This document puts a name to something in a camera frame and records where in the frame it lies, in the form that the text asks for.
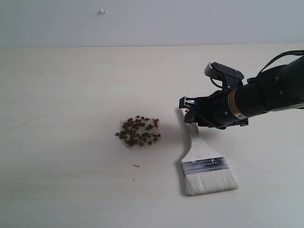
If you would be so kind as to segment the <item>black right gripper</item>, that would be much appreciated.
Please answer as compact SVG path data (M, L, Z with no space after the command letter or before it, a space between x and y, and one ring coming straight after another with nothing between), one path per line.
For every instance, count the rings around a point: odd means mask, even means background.
M209 96L180 98L179 108L186 109L184 122L220 130L230 126L247 126L248 118L237 118L229 107L228 95L232 91L232 89L218 90Z

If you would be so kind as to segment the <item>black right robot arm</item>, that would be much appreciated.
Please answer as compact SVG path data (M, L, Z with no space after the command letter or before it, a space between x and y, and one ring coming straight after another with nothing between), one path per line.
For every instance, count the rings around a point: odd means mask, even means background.
M269 112L304 107L304 52L287 51L279 58L293 55L298 58L286 65L264 67L256 77L243 84L240 71L217 62L210 62L204 71L211 82L222 82L219 90L209 96L182 97L179 108L184 122L224 130L229 126L246 126L250 117Z

